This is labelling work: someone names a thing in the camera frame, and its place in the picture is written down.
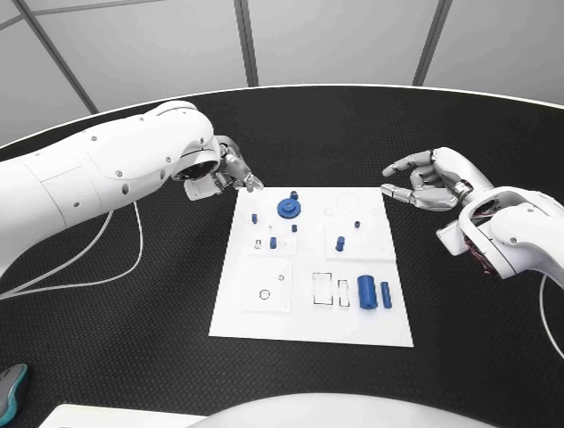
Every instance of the robotic hand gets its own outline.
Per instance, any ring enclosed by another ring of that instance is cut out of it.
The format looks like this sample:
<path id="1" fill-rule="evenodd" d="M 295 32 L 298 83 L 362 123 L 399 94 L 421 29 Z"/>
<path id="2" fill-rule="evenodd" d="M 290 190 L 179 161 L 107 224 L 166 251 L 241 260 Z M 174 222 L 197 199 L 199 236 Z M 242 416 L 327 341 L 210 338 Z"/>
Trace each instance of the robotic hand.
<path id="1" fill-rule="evenodd" d="M 414 168 L 412 190 L 382 185 L 381 190 L 422 210 L 463 206 L 458 219 L 437 231 L 453 256 L 470 251 L 486 273 L 502 279 L 535 270 L 564 289 L 564 207 L 545 194 L 496 187 L 471 162 L 441 147 L 411 154 L 382 171 L 389 177 Z"/>
<path id="2" fill-rule="evenodd" d="M 262 189 L 238 145 L 182 101 L 0 162 L 0 277 L 36 243 L 147 196 L 169 177 L 192 201 L 229 185 Z"/>

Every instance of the black table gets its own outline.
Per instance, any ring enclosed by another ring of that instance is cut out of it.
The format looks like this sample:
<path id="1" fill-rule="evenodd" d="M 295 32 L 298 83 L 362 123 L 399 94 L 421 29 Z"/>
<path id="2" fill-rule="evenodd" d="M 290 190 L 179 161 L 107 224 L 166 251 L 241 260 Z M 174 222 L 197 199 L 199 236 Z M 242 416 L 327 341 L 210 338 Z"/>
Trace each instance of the black table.
<path id="1" fill-rule="evenodd" d="M 541 190 L 564 204 L 564 109 L 419 88 L 303 86 L 187 96 L 268 186 L 378 186 L 382 167 L 448 146 L 494 185 Z M 125 108 L 0 149 L 0 161 L 79 130 L 150 110 Z M 407 177 L 395 177 L 396 184 Z M 404 399 L 497 426 L 564 426 L 564 362 L 542 330 L 539 275 L 482 275 L 434 231 L 453 213 L 385 200 L 415 347 L 207 337 L 235 193 L 189 202 L 169 182 L 138 202 L 144 255 L 114 283 L 0 302 L 0 371 L 27 362 L 14 427 L 62 403 L 210 415 L 298 392 Z M 0 292 L 59 265 L 99 230 L 94 218 L 24 253 Z M 122 272 L 137 254 L 134 210 L 115 212 L 89 254 L 43 281 Z M 564 349 L 564 292 L 546 285 L 546 320 Z"/>

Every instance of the blue object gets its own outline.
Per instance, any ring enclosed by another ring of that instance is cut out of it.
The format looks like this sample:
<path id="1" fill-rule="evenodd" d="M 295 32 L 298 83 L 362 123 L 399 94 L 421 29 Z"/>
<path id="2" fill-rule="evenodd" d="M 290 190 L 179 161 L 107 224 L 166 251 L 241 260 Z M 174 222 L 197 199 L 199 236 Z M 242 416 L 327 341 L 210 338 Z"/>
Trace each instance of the blue object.
<path id="1" fill-rule="evenodd" d="M 343 244 L 346 243 L 346 238 L 343 237 L 343 236 L 339 236 L 337 238 L 336 238 L 336 246 L 334 246 L 334 249 L 337 250 L 337 251 L 343 251 Z"/>
<path id="2" fill-rule="evenodd" d="M 357 277 L 357 301 L 362 309 L 376 309 L 375 283 L 370 275 Z"/>
<path id="3" fill-rule="evenodd" d="M 23 396 L 23 389 L 24 389 L 23 380 L 24 380 L 24 376 L 26 376 L 27 371 L 29 371 L 29 366 L 26 364 L 23 364 L 21 366 L 23 366 L 23 368 L 21 368 L 20 374 L 17 376 L 17 379 L 8 388 L 6 412 L 3 413 L 3 415 L 0 417 L 0 427 L 11 421 L 11 419 L 14 418 L 16 413 L 19 411 L 19 407 L 21 406 L 21 396 Z"/>
<path id="4" fill-rule="evenodd" d="M 388 283 L 381 282 L 381 288 L 382 288 L 382 305 L 386 309 L 389 309 L 394 304 L 391 302 L 391 290 L 388 289 Z"/>
<path id="5" fill-rule="evenodd" d="M 290 197 L 277 204 L 277 214 L 281 218 L 291 219 L 300 214 L 298 195 L 293 191 Z"/>

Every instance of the small cylinder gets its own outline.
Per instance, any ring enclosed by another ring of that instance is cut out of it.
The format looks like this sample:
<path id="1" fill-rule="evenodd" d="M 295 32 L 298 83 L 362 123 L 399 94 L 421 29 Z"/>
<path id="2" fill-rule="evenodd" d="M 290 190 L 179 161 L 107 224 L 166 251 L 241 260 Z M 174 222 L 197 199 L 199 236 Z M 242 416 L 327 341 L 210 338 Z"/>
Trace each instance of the small cylinder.
<path id="1" fill-rule="evenodd" d="M 382 288 L 382 305 L 386 309 L 389 309 L 394 306 L 394 303 L 391 302 L 391 290 L 388 289 L 388 283 L 381 282 L 381 288 Z"/>
<path id="2" fill-rule="evenodd" d="M 378 308 L 375 283 L 370 275 L 362 275 L 357 277 L 357 301 L 362 309 Z"/>
<path id="3" fill-rule="evenodd" d="M 337 251 L 343 251 L 343 245 L 344 245 L 344 243 L 346 243 L 346 238 L 343 236 L 339 236 L 336 238 L 336 246 L 334 246 L 334 249 Z"/>

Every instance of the cable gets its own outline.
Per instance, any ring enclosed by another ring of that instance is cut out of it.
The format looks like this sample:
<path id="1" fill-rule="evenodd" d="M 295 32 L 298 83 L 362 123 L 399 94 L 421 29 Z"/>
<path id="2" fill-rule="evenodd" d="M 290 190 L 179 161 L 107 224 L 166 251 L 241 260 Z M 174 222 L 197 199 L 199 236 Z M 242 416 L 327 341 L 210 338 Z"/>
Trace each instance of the cable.
<path id="1" fill-rule="evenodd" d="M 559 350 L 558 344 L 555 343 L 554 336 L 551 335 L 551 331 L 548 330 L 546 319 L 545 319 L 545 307 L 542 305 L 542 294 L 544 294 L 544 290 L 545 290 L 545 281 L 546 281 L 546 275 L 542 275 L 541 289 L 538 291 L 538 306 L 541 308 L 542 326 L 545 327 L 546 337 L 551 340 L 551 344 L 554 345 L 555 351 L 558 352 L 561 359 L 564 360 L 564 353 Z"/>
<path id="2" fill-rule="evenodd" d="M 34 293 L 34 292 L 47 292 L 47 291 L 50 291 L 50 290 L 60 290 L 60 289 L 63 289 L 63 288 L 75 288 L 75 287 L 86 287 L 86 286 L 89 286 L 89 285 L 99 285 L 99 284 L 105 284 L 105 283 L 108 283 L 109 281 L 114 281 L 115 279 L 118 279 L 118 278 L 121 278 L 122 276 L 125 276 L 134 269 L 135 269 L 135 267 L 137 267 L 137 265 L 138 265 L 138 263 L 140 263 L 140 259 L 141 259 L 141 256 L 143 256 L 143 248 L 144 248 L 144 236 L 143 236 L 143 225 L 141 225 L 141 223 L 140 223 L 140 214 L 138 214 L 138 212 L 137 212 L 137 205 L 135 205 L 135 202 L 134 202 L 134 212 L 135 212 L 135 221 L 137 221 L 137 232 L 138 232 L 138 237 L 140 237 L 140 245 L 138 245 L 138 251 L 137 251 L 137 259 L 135 259 L 135 263 L 134 263 L 134 265 L 120 274 L 120 275 L 117 275 L 117 276 L 114 276 L 112 278 L 107 278 L 107 279 L 102 279 L 102 280 L 99 280 L 99 281 L 95 281 L 95 282 L 92 282 L 92 283 L 82 283 L 82 284 L 65 284 L 65 285 L 53 285 L 52 287 L 43 287 L 43 288 L 39 288 L 39 289 L 36 289 L 36 290 L 27 290 L 27 291 L 24 291 L 24 292 L 4 292 L 3 294 L 0 294 L 0 300 L 4 300 L 4 299 L 8 299 L 8 298 L 11 298 L 11 297 L 17 297 L 17 296 L 21 296 L 23 294 L 32 294 L 32 293 Z M 99 230 L 99 232 L 98 232 L 98 235 L 95 236 L 95 239 L 94 239 L 94 241 L 99 238 L 99 236 L 101 236 L 101 232 L 104 231 L 104 229 L 105 229 L 105 226 L 107 226 L 107 224 L 108 224 L 108 218 L 107 218 L 107 222 L 104 223 L 104 226 L 101 227 L 101 230 Z M 19 290 L 23 290 L 26 287 L 24 287 L 24 285 L 29 287 L 32 284 L 34 284 L 32 281 L 29 281 L 30 282 L 30 284 L 27 283 L 27 284 L 23 284 L 23 285 L 20 285 L 19 287 L 17 287 L 17 289 Z"/>
<path id="3" fill-rule="evenodd" d="M 53 275 L 56 272 L 59 272 L 60 270 L 63 270 L 88 252 L 88 250 L 91 249 L 91 247 L 95 245 L 95 242 L 98 241 L 101 235 L 104 234 L 105 231 L 105 227 L 108 226 L 108 223 L 111 221 L 111 214 L 112 211 L 108 212 L 108 216 L 105 217 L 105 221 L 104 224 L 101 225 L 101 229 L 98 231 L 98 234 L 95 235 L 95 237 L 92 238 L 92 241 L 89 242 L 88 246 L 83 248 L 83 250 L 75 255 L 75 257 L 68 260 L 60 266 L 57 266 L 53 270 L 50 270 L 49 272 L 46 272 L 42 276 L 37 276 L 34 279 L 32 279 L 27 283 L 24 283 L 23 285 L 19 285 L 17 287 L 14 287 L 11 290 L 8 290 L 7 292 L 4 292 L 3 294 L 0 294 L 0 298 L 3 298 L 4 296 L 7 296 L 8 294 L 13 294 L 14 292 L 19 292 L 20 290 L 24 290 L 26 288 L 29 288 L 32 285 L 34 285 L 40 280 L 46 279 L 50 275 Z"/>

